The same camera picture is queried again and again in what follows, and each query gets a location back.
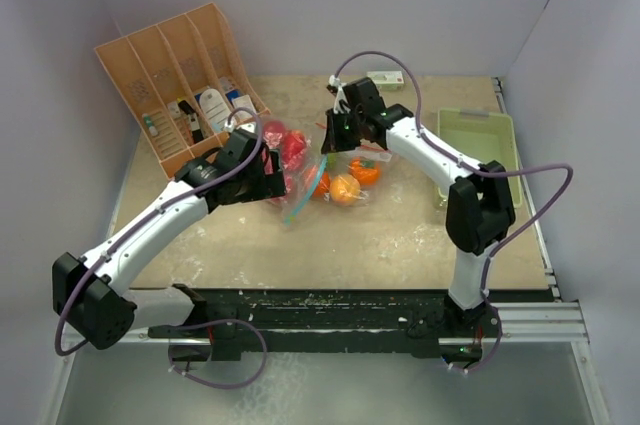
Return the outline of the clear bag blue zipper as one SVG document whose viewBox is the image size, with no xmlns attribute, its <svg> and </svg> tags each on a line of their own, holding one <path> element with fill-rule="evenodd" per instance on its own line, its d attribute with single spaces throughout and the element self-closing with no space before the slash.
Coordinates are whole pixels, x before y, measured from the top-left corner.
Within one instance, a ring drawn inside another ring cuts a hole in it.
<svg viewBox="0 0 640 425">
<path fill-rule="evenodd" d="M 292 225 L 308 202 L 328 199 L 328 158 L 313 147 L 312 133 L 298 124 L 271 115 L 261 120 L 264 143 L 279 153 L 286 188 L 284 196 L 270 202 L 281 209 L 284 224 Z"/>
</svg>

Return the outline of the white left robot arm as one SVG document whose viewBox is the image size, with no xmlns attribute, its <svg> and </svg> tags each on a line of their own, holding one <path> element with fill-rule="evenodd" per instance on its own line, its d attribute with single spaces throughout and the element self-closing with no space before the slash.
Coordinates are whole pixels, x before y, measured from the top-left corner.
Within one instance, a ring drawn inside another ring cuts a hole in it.
<svg viewBox="0 0 640 425">
<path fill-rule="evenodd" d="M 132 292 L 132 282 L 178 235 L 217 208 L 285 192 L 279 154 L 264 143 L 258 123 L 234 129 L 223 147 L 186 162 L 159 197 L 118 233 L 80 257 L 64 253 L 54 262 L 56 353 L 69 353 L 62 345 L 66 325 L 98 350 L 137 328 L 170 326 L 184 337 L 201 333 L 206 314 L 193 293 L 178 285 Z"/>
</svg>

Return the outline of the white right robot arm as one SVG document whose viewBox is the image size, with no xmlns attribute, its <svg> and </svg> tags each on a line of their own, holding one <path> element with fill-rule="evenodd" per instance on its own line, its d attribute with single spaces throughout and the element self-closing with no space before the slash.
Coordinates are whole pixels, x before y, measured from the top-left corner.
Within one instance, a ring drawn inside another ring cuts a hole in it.
<svg viewBox="0 0 640 425">
<path fill-rule="evenodd" d="M 325 112 L 323 154 L 351 151 L 368 141 L 408 160 L 448 193 L 445 229 L 456 247 L 448 297 L 455 305 L 445 311 L 444 321 L 452 334 L 469 335 L 480 324 L 477 308 L 487 296 L 490 253 L 515 222 L 506 170 L 497 161 L 481 163 L 448 145 L 406 107 L 387 106 L 367 77 L 343 83 L 331 76 L 327 89 L 334 105 Z"/>
</svg>

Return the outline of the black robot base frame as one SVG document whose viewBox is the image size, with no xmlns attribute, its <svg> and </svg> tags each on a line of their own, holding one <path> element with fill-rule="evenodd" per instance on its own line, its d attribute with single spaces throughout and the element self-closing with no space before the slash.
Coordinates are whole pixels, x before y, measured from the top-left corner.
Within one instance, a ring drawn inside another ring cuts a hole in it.
<svg viewBox="0 0 640 425">
<path fill-rule="evenodd" d="M 497 338 L 495 308 L 463 311 L 444 290 L 206 289 L 186 291 L 195 307 L 182 325 L 150 328 L 173 357 L 199 353 L 235 361 L 244 353 L 409 354 L 475 363 Z"/>
</svg>

